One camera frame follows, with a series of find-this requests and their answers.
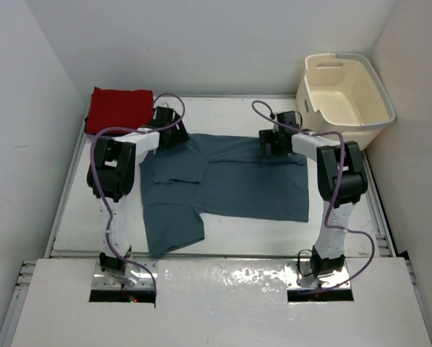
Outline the teal shirt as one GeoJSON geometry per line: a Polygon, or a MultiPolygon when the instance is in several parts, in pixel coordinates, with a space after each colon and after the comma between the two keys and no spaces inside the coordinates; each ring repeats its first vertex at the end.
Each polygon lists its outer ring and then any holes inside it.
{"type": "Polygon", "coordinates": [[[193,134],[139,165],[148,251],[160,258],[204,239],[201,215],[308,222],[307,160],[262,155],[254,137],[193,134]]]}

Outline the red garment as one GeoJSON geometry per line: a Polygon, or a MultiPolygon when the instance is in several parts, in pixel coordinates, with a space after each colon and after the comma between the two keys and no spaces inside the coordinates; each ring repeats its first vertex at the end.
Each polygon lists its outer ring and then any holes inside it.
{"type": "Polygon", "coordinates": [[[137,129],[153,115],[151,90],[109,90],[94,87],[85,133],[97,134],[109,127],[137,129]]]}

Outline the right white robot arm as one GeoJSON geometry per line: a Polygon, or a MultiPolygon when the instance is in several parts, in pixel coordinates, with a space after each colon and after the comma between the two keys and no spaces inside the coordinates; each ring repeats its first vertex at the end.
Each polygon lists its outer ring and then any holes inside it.
{"type": "Polygon", "coordinates": [[[324,202],[321,229],[308,261],[310,272],[303,273],[304,267],[297,265],[297,273],[302,278],[318,278],[340,271],[345,264],[347,234],[369,240],[371,255],[364,265],[367,267],[375,255],[375,242],[365,231],[348,227],[355,205],[368,189],[359,145],[354,141],[346,142],[339,132],[316,134],[301,129],[295,122],[296,111],[268,116],[257,114],[275,126],[259,132],[262,153],[270,146],[272,155],[299,154],[316,163],[317,187],[324,202]]]}

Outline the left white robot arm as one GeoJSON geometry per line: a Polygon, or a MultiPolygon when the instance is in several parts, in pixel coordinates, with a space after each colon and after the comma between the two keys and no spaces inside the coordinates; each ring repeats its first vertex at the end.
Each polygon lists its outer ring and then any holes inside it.
{"type": "Polygon", "coordinates": [[[90,147],[87,185],[101,204],[106,230],[100,268],[117,281],[126,282],[145,266],[133,261],[127,231],[126,206],[138,165],[149,153],[168,150],[189,140],[183,115],[167,106],[153,108],[143,127],[111,127],[94,136],[90,147]]]}

